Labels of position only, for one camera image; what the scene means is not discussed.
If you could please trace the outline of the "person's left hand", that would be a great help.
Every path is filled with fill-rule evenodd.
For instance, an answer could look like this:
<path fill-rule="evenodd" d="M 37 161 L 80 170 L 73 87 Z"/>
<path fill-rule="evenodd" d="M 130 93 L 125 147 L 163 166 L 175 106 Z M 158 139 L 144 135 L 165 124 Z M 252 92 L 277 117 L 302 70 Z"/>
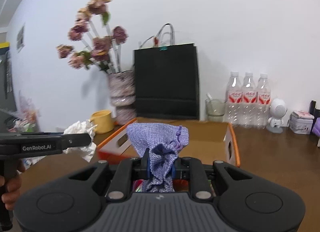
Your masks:
<path fill-rule="evenodd" d="M 23 165 L 23 162 L 20 161 L 17 167 L 15 177 L 13 177 L 12 179 L 9 179 L 8 181 L 5 181 L 5 178 L 3 176 L 0 176 L 1 186 L 6 187 L 6 193 L 2 195 L 1 199 L 2 199 L 2 202 L 5 204 L 5 208 L 7 210 L 14 209 L 14 205 L 20 196 L 20 188 L 22 186 L 22 179 L 20 177 L 20 173 L 23 173 L 23 172 L 25 172 L 25 167 Z"/>

